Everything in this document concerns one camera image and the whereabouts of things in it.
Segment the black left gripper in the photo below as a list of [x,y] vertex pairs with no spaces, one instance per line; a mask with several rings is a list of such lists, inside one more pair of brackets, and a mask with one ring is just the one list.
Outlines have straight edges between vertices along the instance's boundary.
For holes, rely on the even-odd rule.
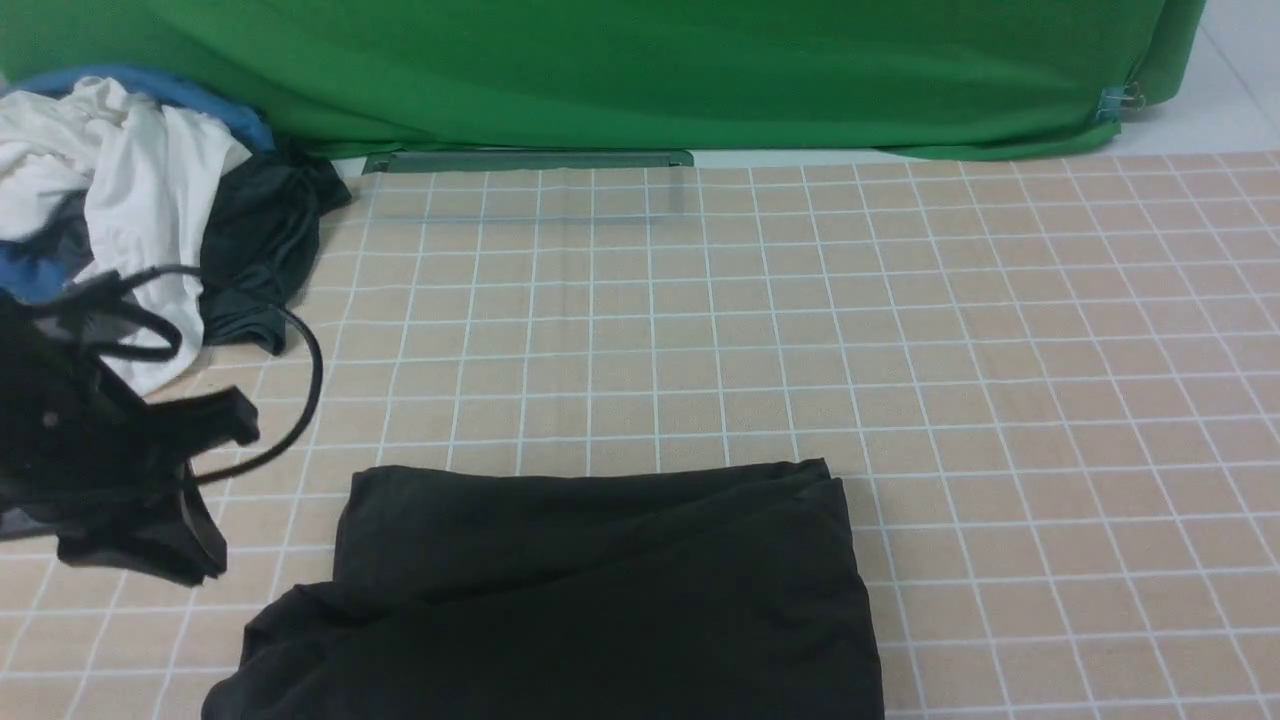
[[[192,459],[260,439],[237,388],[146,407],[105,357],[54,343],[3,299],[3,539],[58,536],[69,568],[115,569],[183,587],[227,571],[227,542]],[[150,331],[100,320],[106,337],[159,346]]]

